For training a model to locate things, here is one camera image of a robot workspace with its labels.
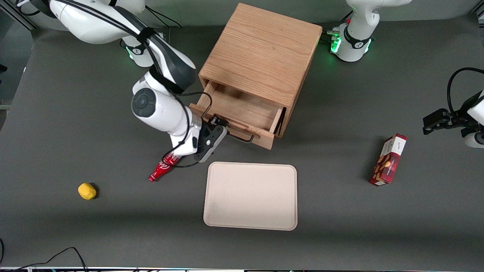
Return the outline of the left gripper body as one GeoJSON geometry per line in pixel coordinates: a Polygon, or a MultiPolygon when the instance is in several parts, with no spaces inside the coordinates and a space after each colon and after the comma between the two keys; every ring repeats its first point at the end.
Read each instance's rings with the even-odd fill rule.
{"type": "Polygon", "coordinates": [[[466,137],[471,134],[483,134],[484,125],[484,95],[479,91],[469,99],[465,100],[461,108],[453,113],[453,123],[458,127],[463,127],[461,136],[466,137]]]}

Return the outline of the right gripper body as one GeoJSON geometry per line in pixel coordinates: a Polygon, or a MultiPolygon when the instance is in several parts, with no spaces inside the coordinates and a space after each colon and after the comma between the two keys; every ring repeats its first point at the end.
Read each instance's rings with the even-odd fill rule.
{"type": "Polygon", "coordinates": [[[177,156],[209,156],[216,143],[216,127],[208,122],[193,120],[183,136],[171,136],[174,154],[177,156]]]}

